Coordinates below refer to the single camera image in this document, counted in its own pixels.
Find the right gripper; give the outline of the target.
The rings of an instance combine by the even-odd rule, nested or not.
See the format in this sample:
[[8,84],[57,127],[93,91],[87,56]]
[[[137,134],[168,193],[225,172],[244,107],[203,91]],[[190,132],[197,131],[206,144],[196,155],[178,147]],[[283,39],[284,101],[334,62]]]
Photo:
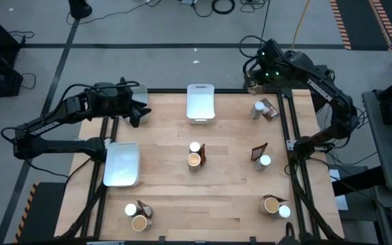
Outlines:
[[244,76],[244,88],[252,94],[252,86],[256,95],[263,93],[263,84],[281,79],[283,70],[284,53],[277,41],[269,39],[257,54],[250,58],[246,65],[254,62],[250,68],[246,68]]

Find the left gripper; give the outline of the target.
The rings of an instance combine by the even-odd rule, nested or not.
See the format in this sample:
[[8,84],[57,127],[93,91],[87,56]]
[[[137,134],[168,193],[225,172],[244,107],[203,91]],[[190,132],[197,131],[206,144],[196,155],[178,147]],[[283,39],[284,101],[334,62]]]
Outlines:
[[127,118],[132,127],[137,128],[140,125],[140,116],[145,116],[151,112],[150,108],[138,108],[136,102],[132,100],[132,87],[138,87],[140,84],[136,81],[121,80],[117,86],[116,105],[118,106],[118,115]]

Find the large white plastic bin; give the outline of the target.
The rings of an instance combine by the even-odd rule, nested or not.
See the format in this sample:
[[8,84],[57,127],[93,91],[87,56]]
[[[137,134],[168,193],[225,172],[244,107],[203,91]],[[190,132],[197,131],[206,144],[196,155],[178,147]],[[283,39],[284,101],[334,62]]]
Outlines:
[[114,142],[108,146],[103,184],[135,187],[140,176],[140,149],[135,142]]

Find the black mat hazard-striped edge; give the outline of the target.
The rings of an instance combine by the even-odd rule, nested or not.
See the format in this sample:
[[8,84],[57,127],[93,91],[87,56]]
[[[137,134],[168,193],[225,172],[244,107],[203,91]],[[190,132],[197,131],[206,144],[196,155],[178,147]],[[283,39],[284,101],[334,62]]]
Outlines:
[[329,0],[347,50],[392,50],[392,22],[384,0]]
[[33,184],[16,230],[15,243],[43,242],[54,237],[64,187],[62,182]]

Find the black round stand base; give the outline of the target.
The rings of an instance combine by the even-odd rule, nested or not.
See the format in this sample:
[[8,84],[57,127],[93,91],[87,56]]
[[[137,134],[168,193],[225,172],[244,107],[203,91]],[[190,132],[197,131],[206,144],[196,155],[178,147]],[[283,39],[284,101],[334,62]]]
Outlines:
[[69,13],[76,20],[90,16],[93,11],[86,0],[68,0],[68,2]]

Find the grey side desk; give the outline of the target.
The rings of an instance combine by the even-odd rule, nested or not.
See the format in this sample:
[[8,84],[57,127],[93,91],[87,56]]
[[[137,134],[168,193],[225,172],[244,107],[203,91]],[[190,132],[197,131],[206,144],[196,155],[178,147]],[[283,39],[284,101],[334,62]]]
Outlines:
[[392,126],[383,123],[380,102],[373,92],[364,92],[361,96],[385,182],[392,189]]

